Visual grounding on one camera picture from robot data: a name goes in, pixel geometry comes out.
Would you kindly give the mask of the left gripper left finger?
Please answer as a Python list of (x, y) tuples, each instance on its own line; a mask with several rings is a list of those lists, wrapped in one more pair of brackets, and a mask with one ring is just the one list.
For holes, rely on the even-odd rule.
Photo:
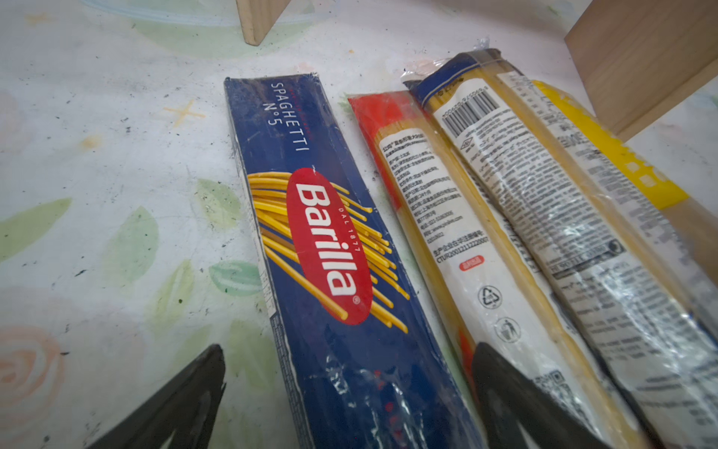
[(222, 347), (211, 344), (91, 447), (207, 448), (224, 396), (224, 374)]

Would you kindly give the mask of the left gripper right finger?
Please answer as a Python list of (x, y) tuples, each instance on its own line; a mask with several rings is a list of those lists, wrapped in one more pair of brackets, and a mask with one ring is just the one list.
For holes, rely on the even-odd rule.
[(491, 448), (525, 448), (525, 435), (540, 448), (607, 446), (485, 342), (474, 352), (472, 376)]

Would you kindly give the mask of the blue Barilla spaghetti box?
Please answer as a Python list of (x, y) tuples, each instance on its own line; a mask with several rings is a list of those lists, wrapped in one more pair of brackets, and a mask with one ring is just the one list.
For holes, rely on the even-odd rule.
[(318, 76), (224, 81), (303, 448), (480, 448)]

